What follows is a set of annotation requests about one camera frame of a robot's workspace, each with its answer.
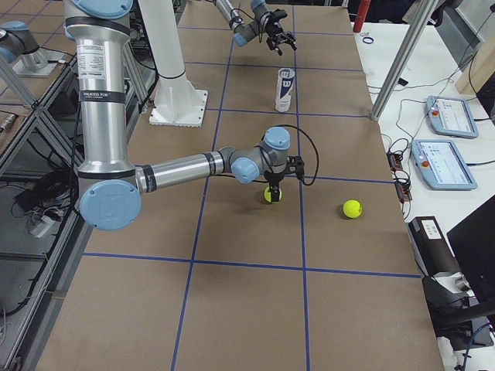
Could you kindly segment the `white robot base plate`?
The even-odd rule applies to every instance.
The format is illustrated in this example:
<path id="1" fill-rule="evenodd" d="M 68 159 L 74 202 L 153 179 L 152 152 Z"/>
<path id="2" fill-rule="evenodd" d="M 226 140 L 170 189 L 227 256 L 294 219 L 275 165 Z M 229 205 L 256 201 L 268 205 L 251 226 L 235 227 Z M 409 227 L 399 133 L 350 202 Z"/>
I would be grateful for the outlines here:
<path id="1" fill-rule="evenodd" d="M 158 90 L 149 123 L 198 128 L 202 126 L 208 99 L 207 90 L 187 89 L 180 93 L 171 87 Z"/>

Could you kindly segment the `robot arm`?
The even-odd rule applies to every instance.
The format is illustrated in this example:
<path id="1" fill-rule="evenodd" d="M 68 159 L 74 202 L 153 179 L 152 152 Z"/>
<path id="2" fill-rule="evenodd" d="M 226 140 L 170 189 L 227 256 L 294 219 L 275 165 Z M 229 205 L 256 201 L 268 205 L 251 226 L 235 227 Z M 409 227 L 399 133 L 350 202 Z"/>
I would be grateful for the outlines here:
<path id="1" fill-rule="evenodd" d="M 134 165 L 128 160 L 125 47 L 130 40 L 130 1 L 67 1 L 65 29 L 77 46 L 84 162 L 77 175 L 80 213 L 99 230 L 119 230 L 131 224 L 141 209 L 144 192 L 223 173 L 243 184 L 264 177 L 272 201 L 289 171 L 290 135 L 269 128 L 252 149 L 232 147 L 207 151 L 157 165 Z M 208 93 L 186 77 L 172 3 L 139 4 L 151 46 L 158 85 L 153 124 L 198 127 Z"/>
<path id="2" fill-rule="evenodd" d="M 251 1 L 252 15 L 239 7 L 232 6 L 230 1 L 211 1 L 228 23 L 233 32 L 233 39 L 239 47 L 246 46 L 251 40 L 262 40 L 266 35 L 268 48 L 279 56 L 283 54 L 281 45 L 287 44 L 297 50 L 294 35 L 282 28 L 281 20 L 288 14 L 284 9 L 271 10 L 265 1 Z"/>

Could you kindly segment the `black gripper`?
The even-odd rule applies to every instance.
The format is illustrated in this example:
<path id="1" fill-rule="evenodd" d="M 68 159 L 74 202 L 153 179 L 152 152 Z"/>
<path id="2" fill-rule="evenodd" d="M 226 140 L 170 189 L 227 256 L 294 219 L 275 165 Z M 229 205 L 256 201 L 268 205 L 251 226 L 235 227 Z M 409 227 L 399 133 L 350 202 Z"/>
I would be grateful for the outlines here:
<path id="1" fill-rule="evenodd" d="M 292 50 L 297 50 L 296 38 L 292 33 L 285 32 L 280 23 L 287 16 L 285 10 L 274 10 L 265 14 L 265 33 L 268 36 L 266 43 L 268 48 L 271 51 L 275 51 L 279 56 L 282 55 L 280 44 L 287 44 Z"/>
<path id="2" fill-rule="evenodd" d="M 265 179 L 269 184 L 269 202 L 277 203 L 281 199 L 280 182 L 285 177 L 284 172 L 265 171 Z"/>

